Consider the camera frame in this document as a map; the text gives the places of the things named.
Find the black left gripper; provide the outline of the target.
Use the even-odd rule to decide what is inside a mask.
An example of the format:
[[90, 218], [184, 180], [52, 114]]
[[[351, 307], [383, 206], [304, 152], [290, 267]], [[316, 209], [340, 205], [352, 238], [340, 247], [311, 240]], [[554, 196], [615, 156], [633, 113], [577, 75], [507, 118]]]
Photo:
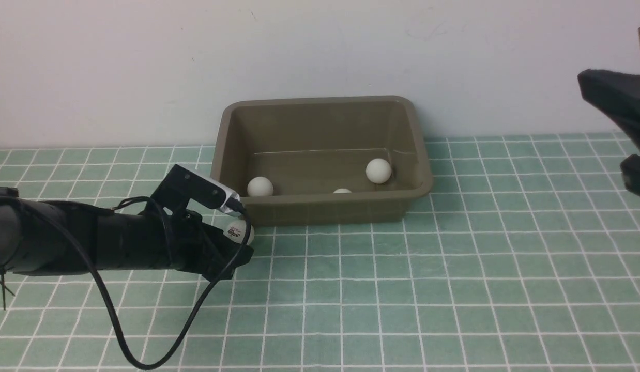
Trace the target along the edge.
[[164, 251], [160, 269], [201, 275], [207, 281], [232, 280], [251, 261], [249, 245], [233, 249], [224, 230], [203, 222], [197, 212], [171, 215], [163, 211]]

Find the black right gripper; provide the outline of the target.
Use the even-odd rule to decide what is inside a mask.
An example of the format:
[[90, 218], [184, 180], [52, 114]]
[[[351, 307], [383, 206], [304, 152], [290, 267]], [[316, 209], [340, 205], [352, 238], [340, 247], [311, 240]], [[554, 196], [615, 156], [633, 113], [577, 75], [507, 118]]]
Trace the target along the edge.
[[610, 118], [639, 150], [620, 163], [625, 188], [640, 197], [640, 75], [584, 70], [578, 76], [582, 98]]

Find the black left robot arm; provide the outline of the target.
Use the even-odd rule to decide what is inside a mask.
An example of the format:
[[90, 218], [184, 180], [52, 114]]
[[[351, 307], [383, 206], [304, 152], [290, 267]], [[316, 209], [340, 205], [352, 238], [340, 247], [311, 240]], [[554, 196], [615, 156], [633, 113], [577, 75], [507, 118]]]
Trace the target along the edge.
[[0, 274], [84, 275], [90, 273], [86, 256], [98, 271], [173, 269], [229, 280], [253, 253], [190, 210], [164, 225], [153, 210], [133, 215], [72, 201], [32, 201], [0, 188]]

